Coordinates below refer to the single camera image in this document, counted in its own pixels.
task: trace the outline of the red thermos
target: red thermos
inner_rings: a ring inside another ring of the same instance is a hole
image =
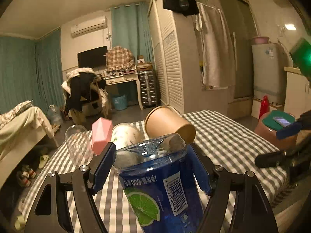
[[[260,119],[260,117],[261,117],[263,114],[265,114],[265,113],[267,113],[267,112],[269,112],[269,101],[268,101],[268,96],[265,95],[265,96],[263,97],[262,102],[261,102],[260,112],[259,112],[259,119]]]

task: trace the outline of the silver suitcase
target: silver suitcase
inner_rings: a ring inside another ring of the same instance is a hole
[[[140,89],[143,106],[157,105],[158,94],[156,90],[156,78],[153,71],[139,72]]]

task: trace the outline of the pink block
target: pink block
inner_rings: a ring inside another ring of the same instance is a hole
[[[110,142],[112,128],[112,121],[102,117],[92,124],[92,150],[96,155]]]

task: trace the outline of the white desk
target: white desk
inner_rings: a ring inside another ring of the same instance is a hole
[[[124,82],[128,82],[128,81],[136,81],[138,103],[139,103],[140,109],[143,110],[142,99],[140,96],[140,81],[138,78],[138,73],[124,74],[123,76],[114,77],[114,78],[105,78],[105,81],[106,81],[107,85],[114,85],[114,84],[124,83]]]

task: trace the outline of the smartphone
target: smartphone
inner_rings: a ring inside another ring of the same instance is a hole
[[[282,127],[286,127],[291,124],[289,121],[287,121],[283,117],[273,117],[272,119],[275,120]]]

